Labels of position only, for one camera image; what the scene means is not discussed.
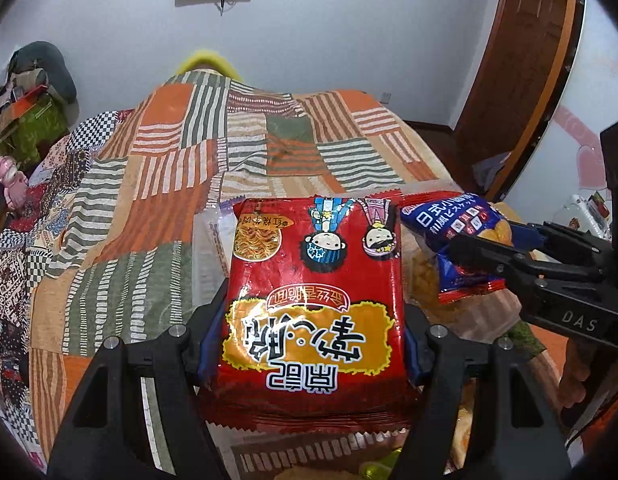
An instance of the striped fabric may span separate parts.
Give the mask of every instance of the striped fabric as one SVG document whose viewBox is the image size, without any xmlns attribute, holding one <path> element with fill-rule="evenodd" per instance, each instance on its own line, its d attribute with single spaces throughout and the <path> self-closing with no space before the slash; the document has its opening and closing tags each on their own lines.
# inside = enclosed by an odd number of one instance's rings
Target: striped fabric
<svg viewBox="0 0 618 480">
<path fill-rule="evenodd" d="M 40 446 L 48 460 L 64 415 L 66 371 L 62 355 L 37 348 L 30 350 L 29 366 L 31 407 Z"/>
<path fill-rule="evenodd" d="M 326 171 L 315 144 L 267 135 L 267 174 L 317 175 Z"/>
<path fill-rule="evenodd" d="M 228 137 L 228 169 L 249 174 L 267 174 L 267 143 L 264 135 Z"/>
<path fill-rule="evenodd" d="M 57 278 L 78 267 L 87 251 L 106 238 L 125 166 L 125 158 L 93 162 L 75 194 L 62 247 L 47 266 L 47 276 Z"/>
<path fill-rule="evenodd" d="M 221 139 L 227 127 L 228 79 L 219 86 L 196 85 L 182 128 L 180 148 L 188 148 L 205 139 Z"/>
<path fill-rule="evenodd" d="M 220 200 L 222 202 L 241 195 L 246 198 L 272 197 L 274 196 L 274 182 L 274 178 L 266 176 L 246 174 L 242 171 L 227 171 L 223 176 Z"/>
<path fill-rule="evenodd" d="M 127 156 L 131 151 L 134 143 L 135 134 L 138 130 L 140 122 L 144 117 L 144 113 L 151 104 L 153 94 L 147 97 L 131 115 L 126 118 L 124 123 L 116 130 L 116 133 L 109 137 L 104 148 L 98 155 L 100 160 L 109 160 L 110 158 L 121 158 Z"/>
<path fill-rule="evenodd" d="M 371 110 L 351 114 L 365 135 L 399 134 L 401 132 L 400 125 L 385 107 L 371 108 Z"/>
<path fill-rule="evenodd" d="M 318 144 L 327 167 L 346 191 L 404 184 L 367 139 Z"/>
<path fill-rule="evenodd" d="M 362 136 L 337 92 L 323 92 L 298 100 L 311 118 L 315 142 L 337 142 Z"/>
<path fill-rule="evenodd" d="M 396 132 L 383 134 L 380 138 L 388 148 L 405 162 L 422 162 L 416 148 L 407 140 L 402 130 L 398 129 Z"/>
<path fill-rule="evenodd" d="M 225 177 L 224 171 L 222 173 L 217 173 L 211 177 L 210 185 L 209 185 L 209 195 L 207 195 L 207 204 L 205 205 L 205 209 L 208 209 L 210 207 L 215 207 L 220 202 L 220 190 L 222 189 L 222 186 L 223 186 L 224 177 Z"/>
<path fill-rule="evenodd" d="M 170 77 L 166 84 L 188 83 L 202 86 L 227 86 L 229 79 L 212 70 L 190 70 Z"/>
<path fill-rule="evenodd" d="M 96 261 L 113 260 L 132 251 L 149 251 L 176 240 L 190 244 L 193 217 L 207 203 L 210 186 L 211 180 L 207 179 L 193 187 L 134 200 L 122 234 L 106 244 Z"/>
<path fill-rule="evenodd" d="M 144 156 L 134 200 L 202 184 L 207 180 L 207 164 L 207 145 L 204 142 L 167 155 Z"/>
<path fill-rule="evenodd" d="M 267 131 L 265 114 L 236 112 L 227 114 L 227 136 L 240 137 L 264 134 Z"/>
<path fill-rule="evenodd" d="M 156 155 L 173 152 L 180 147 L 182 124 L 153 124 L 140 126 L 131 148 L 132 155 Z"/>
<path fill-rule="evenodd" d="M 291 94 L 265 92 L 236 81 L 231 81 L 227 110 L 283 117 L 303 117 L 305 115 L 305 111 Z"/>
<path fill-rule="evenodd" d="M 190 244 L 178 241 L 98 263 L 71 283 L 62 353 L 91 357 L 111 334 L 128 342 L 156 337 L 187 320 L 192 309 Z"/>
</svg>

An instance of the bed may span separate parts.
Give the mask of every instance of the bed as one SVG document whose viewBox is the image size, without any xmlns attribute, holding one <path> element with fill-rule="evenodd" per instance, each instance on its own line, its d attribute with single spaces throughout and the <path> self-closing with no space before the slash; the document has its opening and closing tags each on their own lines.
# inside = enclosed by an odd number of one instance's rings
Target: bed
<svg viewBox="0 0 618 480">
<path fill-rule="evenodd" d="M 153 338 L 211 299 L 222 276 L 196 264 L 199 211 L 241 195 L 417 183 L 452 185 L 419 135 L 360 91 L 280 94 L 198 70 L 135 110 L 84 121 L 50 150 L 24 216 L 0 235 L 0 415 L 9 431 L 44 470 L 103 339 Z M 550 364 L 539 366 L 552 382 Z M 142 396 L 154 460 L 168 470 L 149 381 Z"/>
</svg>

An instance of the stuffed toy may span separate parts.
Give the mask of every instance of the stuffed toy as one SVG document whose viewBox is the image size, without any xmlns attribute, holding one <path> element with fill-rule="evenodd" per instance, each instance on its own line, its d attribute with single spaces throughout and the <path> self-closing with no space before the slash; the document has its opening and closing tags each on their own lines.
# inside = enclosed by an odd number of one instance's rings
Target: stuffed toy
<svg viewBox="0 0 618 480">
<path fill-rule="evenodd" d="M 0 157 L 0 183 L 4 186 L 4 200 L 11 211 L 19 211 L 26 202 L 28 178 L 18 171 L 12 156 Z"/>
</svg>

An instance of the cartoon character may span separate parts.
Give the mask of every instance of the cartoon character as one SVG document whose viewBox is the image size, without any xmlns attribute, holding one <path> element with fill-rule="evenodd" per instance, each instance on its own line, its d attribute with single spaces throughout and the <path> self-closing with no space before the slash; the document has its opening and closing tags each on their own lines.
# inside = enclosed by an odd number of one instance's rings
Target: cartoon character
<svg viewBox="0 0 618 480">
<path fill-rule="evenodd" d="M 391 258 L 397 248 L 393 226 L 395 224 L 395 209 L 386 198 L 359 199 L 358 203 L 365 211 L 369 227 L 362 238 L 362 248 L 367 256 L 376 260 Z"/>
<path fill-rule="evenodd" d="M 347 256 L 347 244 L 336 229 L 355 204 L 353 199 L 316 197 L 309 216 L 315 232 L 300 242 L 300 256 L 313 272 L 338 269 Z"/>
<path fill-rule="evenodd" d="M 16 160 L 12 156 L 0 157 L 0 183 L 4 186 L 4 200 L 12 211 L 18 211 L 25 205 L 28 179 L 18 171 Z"/>
</svg>

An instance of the red snack bag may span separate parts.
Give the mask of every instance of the red snack bag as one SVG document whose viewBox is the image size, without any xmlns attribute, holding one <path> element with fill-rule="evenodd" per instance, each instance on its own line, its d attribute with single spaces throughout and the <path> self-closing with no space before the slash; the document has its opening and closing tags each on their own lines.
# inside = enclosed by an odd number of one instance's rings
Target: red snack bag
<svg viewBox="0 0 618 480">
<path fill-rule="evenodd" d="M 207 420 L 270 431 L 408 424 L 395 226 L 385 198 L 242 204 Z"/>
</svg>

